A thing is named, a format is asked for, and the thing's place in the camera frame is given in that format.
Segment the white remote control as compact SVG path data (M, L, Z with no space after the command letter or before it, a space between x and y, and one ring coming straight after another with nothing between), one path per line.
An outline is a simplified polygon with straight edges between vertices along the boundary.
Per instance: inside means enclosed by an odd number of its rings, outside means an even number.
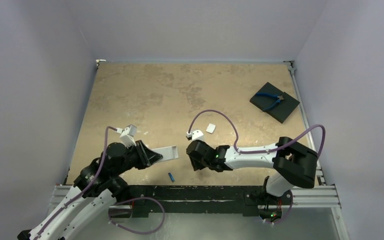
M162 155L162 158L156 161L156 163L162 163L179 158L179 151L176 145L153 148L152 151Z

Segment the white battery cover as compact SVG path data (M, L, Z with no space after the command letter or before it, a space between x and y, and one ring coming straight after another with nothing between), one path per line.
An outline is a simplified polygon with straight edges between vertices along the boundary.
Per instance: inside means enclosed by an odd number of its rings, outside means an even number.
M213 123L209 123L205 131L209 134L213 134L215 130L216 130L216 125Z

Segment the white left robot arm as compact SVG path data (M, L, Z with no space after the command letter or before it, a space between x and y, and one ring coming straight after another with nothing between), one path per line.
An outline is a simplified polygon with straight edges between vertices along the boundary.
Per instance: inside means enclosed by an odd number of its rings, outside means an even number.
M149 149L141 140L132 146L109 144L100 157L81 170L57 207L33 229L21 231L19 240L73 240L92 219L114 204L138 201L121 174L142 170L168 159L177 158L175 148Z

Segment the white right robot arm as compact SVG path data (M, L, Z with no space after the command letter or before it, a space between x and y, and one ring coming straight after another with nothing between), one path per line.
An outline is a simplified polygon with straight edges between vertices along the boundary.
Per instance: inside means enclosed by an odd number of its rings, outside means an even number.
M212 148L201 139L194 139L186 148L194 171L233 171L242 168L274 169L261 189L260 196L274 203L293 187L312 189L315 186L318 153L307 146L282 136L277 143L259 147L235 148L220 145Z

